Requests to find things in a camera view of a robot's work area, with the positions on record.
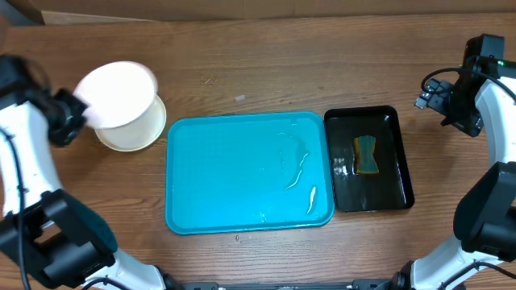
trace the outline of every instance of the wooden table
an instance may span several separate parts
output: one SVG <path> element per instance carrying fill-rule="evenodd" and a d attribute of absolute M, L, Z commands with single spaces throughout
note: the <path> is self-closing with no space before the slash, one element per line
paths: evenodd
<path fill-rule="evenodd" d="M 11 28 L 4 51 L 39 61 L 55 88 L 73 89 L 111 61 L 145 64 L 157 76 L 167 128 L 193 116 L 287 110 L 323 116 L 331 108 L 394 106 L 414 207 L 335 213 L 320 228 L 174 234 L 164 221 L 166 132 L 136 153 L 112 151 L 90 130 L 53 150 L 65 188 L 106 219 L 119 245 L 180 281 L 337 282 L 389 278 L 452 234 L 457 203 L 489 167 L 485 136 L 441 127 L 442 117 L 415 108 L 414 100 L 422 78 L 459 65 L 466 40 L 482 32 L 504 35 L 506 59 L 516 60 L 515 28 L 516 14 L 29 27 Z M 239 95 L 245 101 L 235 101 Z M 3 256 L 0 284 L 21 288 L 18 268 Z M 467 285 L 516 287 L 491 270 Z"/>

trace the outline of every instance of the spilled liquid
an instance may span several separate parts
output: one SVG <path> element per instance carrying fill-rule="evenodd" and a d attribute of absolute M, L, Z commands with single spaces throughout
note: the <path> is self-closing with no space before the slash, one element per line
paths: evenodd
<path fill-rule="evenodd" d="M 295 152 L 296 160 L 298 160 L 298 163 L 296 164 L 296 170 L 294 171 L 294 175 L 292 176 L 292 179 L 285 186 L 285 189 L 290 189 L 298 183 L 299 178 L 301 177 L 301 174 L 303 172 L 303 164 L 305 163 L 305 159 L 310 154 L 310 152 L 308 151 L 308 149 L 306 149 L 305 142 L 303 142 L 303 140 L 301 140 L 300 138 L 292 136 L 292 135 L 287 135 L 285 133 L 278 133 L 278 135 L 282 135 L 287 138 L 291 138 L 294 141 L 296 141 L 296 143 L 298 144 L 298 146 L 296 147 L 296 152 Z"/>

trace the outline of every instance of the sponge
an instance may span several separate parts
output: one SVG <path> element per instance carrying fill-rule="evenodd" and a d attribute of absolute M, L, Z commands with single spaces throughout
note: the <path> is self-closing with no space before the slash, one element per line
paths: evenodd
<path fill-rule="evenodd" d="M 360 136 L 353 140 L 355 166 L 358 174 L 377 174 L 380 172 L 372 155 L 377 139 L 372 136 Z"/>

